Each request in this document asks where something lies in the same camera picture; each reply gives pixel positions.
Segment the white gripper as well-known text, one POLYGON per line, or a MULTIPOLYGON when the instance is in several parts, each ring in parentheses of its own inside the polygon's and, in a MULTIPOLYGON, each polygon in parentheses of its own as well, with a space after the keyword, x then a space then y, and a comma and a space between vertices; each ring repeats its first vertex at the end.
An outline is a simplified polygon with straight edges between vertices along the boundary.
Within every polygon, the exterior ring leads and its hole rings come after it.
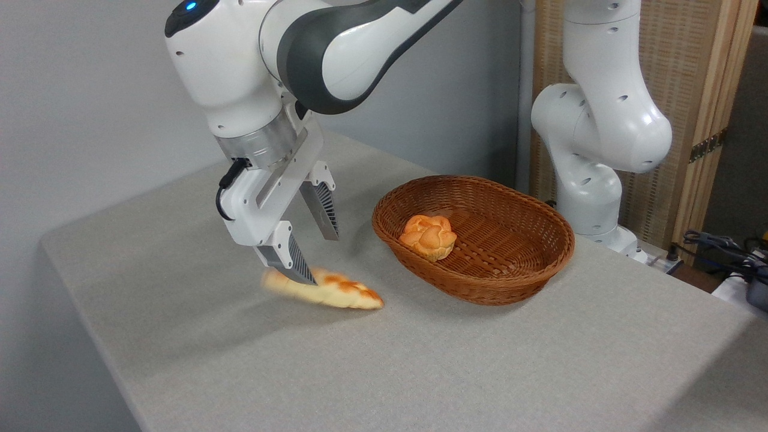
POLYGON ((220 216, 233 240, 254 247, 266 267, 310 286, 317 282, 283 216, 300 193, 323 237, 340 238, 337 186, 319 159, 324 144, 315 115, 279 115, 252 134, 220 140, 232 161, 220 181, 220 216))

